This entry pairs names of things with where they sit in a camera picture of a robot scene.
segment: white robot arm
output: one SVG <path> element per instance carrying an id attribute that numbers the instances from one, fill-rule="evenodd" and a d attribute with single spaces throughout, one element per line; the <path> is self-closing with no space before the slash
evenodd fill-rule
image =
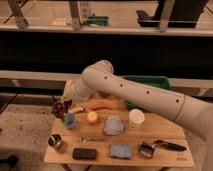
<path id="1" fill-rule="evenodd" d="M 213 170 L 213 104 L 122 79 L 113 75 L 113 67 L 106 60 L 83 71 L 82 77 L 72 85 L 70 97 L 74 101 L 85 101 L 97 90 L 131 101 L 200 136 L 208 147 L 202 171 Z"/>

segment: floor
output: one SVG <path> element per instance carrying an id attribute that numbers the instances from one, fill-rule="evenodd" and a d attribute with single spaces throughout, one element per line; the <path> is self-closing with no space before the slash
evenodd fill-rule
<path id="1" fill-rule="evenodd" d="M 136 10 L 143 9 L 152 16 L 157 7 L 155 1 L 90 2 L 89 13 L 109 17 L 110 27 L 139 27 Z M 69 4 L 66 1 L 30 0 L 22 7 L 22 13 L 30 25 L 68 26 L 71 23 Z M 8 17 L 11 10 L 6 0 L 0 1 L 0 23 L 14 25 L 14 18 Z M 200 16 L 196 29 L 213 29 L 213 0 L 209 0 Z"/>
<path id="2" fill-rule="evenodd" d="M 54 116 L 51 107 L 58 97 L 52 95 L 32 95 L 0 93 L 0 103 L 4 106 L 0 114 L 0 158 L 10 154 L 18 155 L 21 160 L 19 168 L 12 170 L 31 171 L 63 171 L 61 165 L 43 163 Z M 194 168 L 172 168 L 171 171 L 201 171 L 201 165 L 206 149 L 205 143 L 185 131 L 190 149 L 195 161 Z M 74 171 L 82 171 L 87 166 L 72 165 Z M 108 167 L 93 166 L 91 171 L 157 171 L 159 168 L 144 167 Z M 8 170 L 0 166 L 0 171 Z"/>

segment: green bin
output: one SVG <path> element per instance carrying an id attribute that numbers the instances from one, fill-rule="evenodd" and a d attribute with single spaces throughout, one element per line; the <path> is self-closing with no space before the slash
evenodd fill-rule
<path id="1" fill-rule="evenodd" d="M 95 24 L 98 26 L 107 26 L 109 17 L 107 16 L 89 16 L 86 20 L 86 25 Z"/>
<path id="2" fill-rule="evenodd" d="M 147 84 L 153 87 L 158 87 L 166 90 L 170 90 L 168 78 L 165 76 L 138 76 L 138 75 L 124 75 L 124 79 Z M 141 107 L 125 100 L 124 104 L 128 110 L 142 109 Z"/>

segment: white cup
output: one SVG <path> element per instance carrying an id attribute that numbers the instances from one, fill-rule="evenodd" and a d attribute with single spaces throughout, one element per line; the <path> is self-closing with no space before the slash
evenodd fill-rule
<path id="1" fill-rule="evenodd" d="M 144 113 L 139 109 L 133 109 L 129 112 L 129 125 L 138 128 L 145 120 Z"/>

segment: crumpled cloth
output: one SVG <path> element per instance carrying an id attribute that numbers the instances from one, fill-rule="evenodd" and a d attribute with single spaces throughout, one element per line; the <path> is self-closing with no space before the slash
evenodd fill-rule
<path id="1" fill-rule="evenodd" d="M 76 125 L 76 121 L 75 121 L 75 116 L 72 113 L 67 113 L 64 116 L 64 125 L 69 128 L 72 129 L 75 127 Z"/>
<path id="2" fill-rule="evenodd" d="M 131 159 L 131 147 L 128 144 L 111 144 L 110 157 L 120 159 Z"/>
<path id="3" fill-rule="evenodd" d="M 124 132 L 124 125 L 118 116 L 110 116 L 107 118 L 104 128 L 105 135 L 119 135 Z"/>

